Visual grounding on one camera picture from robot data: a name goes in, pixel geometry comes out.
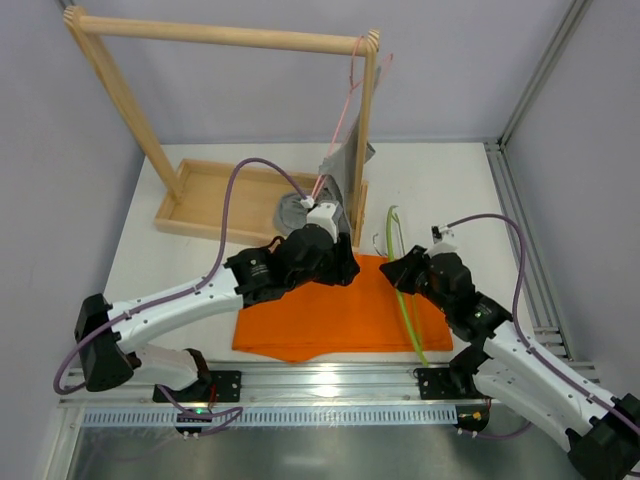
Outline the orange trousers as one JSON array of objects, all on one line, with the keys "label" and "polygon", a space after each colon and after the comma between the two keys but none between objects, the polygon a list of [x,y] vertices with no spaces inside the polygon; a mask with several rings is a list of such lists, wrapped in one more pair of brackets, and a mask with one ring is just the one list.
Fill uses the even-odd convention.
[{"label": "orange trousers", "polygon": [[380,271],[387,259],[356,260],[360,273],[347,287],[309,283],[240,311],[232,349],[288,363],[328,354],[412,352],[396,291]]}]

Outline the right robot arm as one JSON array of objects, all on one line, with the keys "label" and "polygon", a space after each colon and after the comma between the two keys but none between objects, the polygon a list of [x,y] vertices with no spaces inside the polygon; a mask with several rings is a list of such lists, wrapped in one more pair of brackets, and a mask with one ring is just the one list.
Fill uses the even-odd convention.
[{"label": "right robot arm", "polygon": [[639,399],[616,396],[581,376],[516,324],[511,312],[478,291],[454,252],[410,252],[409,284],[444,313],[468,343],[456,361],[475,389],[544,431],[585,479],[639,472]]}]

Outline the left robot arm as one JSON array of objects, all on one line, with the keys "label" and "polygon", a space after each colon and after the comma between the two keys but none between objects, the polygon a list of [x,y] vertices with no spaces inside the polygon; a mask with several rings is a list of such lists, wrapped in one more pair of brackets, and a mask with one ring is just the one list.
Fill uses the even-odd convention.
[{"label": "left robot arm", "polygon": [[347,334],[345,322],[361,324],[390,315],[391,290],[413,293],[415,264],[424,254],[413,250],[400,259],[353,254],[351,239],[318,224],[308,224],[266,246],[248,248],[218,259],[208,275],[134,302],[109,304],[103,295],[84,300],[75,339],[84,389],[101,392],[123,385],[135,375],[152,375],[153,383],[181,392],[209,379],[200,352],[153,350],[151,340],[201,319],[246,310],[266,322],[274,342],[302,328],[298,360],[325,354],[321,336]]}]

